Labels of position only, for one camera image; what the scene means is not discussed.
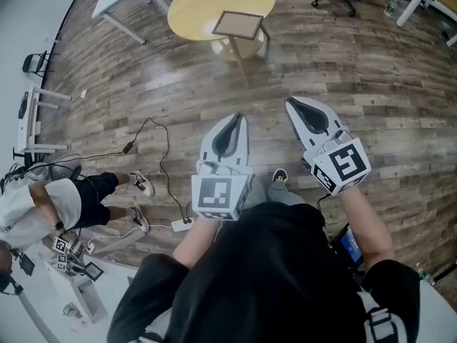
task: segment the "small screen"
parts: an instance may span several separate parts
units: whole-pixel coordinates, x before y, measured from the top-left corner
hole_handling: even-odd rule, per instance
[[[354,239],[354,235],[350,227],[341,238],[341,243],[354,262],[357,262],[362,257],[362,252]]]

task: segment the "black shorts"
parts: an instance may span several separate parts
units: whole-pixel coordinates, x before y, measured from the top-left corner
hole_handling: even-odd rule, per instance
[[[114,193],[119,185],[113,173],[91,175],[83,180],[73,180],[81,197],[81,216],[72,229],[84,229],[108,224],[109,209],[100,202]]]

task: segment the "shoe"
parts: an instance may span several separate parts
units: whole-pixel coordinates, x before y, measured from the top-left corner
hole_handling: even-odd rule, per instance
[[[154,195],[154,187],[151,182],[138,170],[131,172],[129,175],[136,177],[136,181],[133,183],[133,186],[138,188],[146,196]]]
[[[146,217],[143,215],[141,211],[141,206],[135,203],[132,207],[130,207],[136,212],[136,216],[133,216],[131,219],[135,224],[137,224],[143,232],[149,231],[149,223]]]
[[[273,182],[283,182],[285,185],[288,184],[287,171],[279,168],[273,174]]]

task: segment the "power strip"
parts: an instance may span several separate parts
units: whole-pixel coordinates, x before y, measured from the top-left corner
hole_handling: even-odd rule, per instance
[[[173,227],[173,231],[175,232],[183,232],[183,231],[186,231],[186,230],[189,230],[192,228],[192,226],[194,225],[194,218],[193,217],[190,217],[188,218],[188,221],[187,223],[184,224],[184,221],[182,219],[180,220],[177,220],[177,221],[173,221],[171,223],[171,226]]]

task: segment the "black shirt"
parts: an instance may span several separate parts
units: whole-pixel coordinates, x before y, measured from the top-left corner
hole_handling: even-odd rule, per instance
[[[111,322],[109,343],[134,341],[170,307],[164,342],[365,342],[360,286],[336,260],[323,218],[307,204],[260,204],[228,223],[192,270],[163,254],[145,258]],[[419,276],[395,261],[363,288],[402,318],[416,341]]]

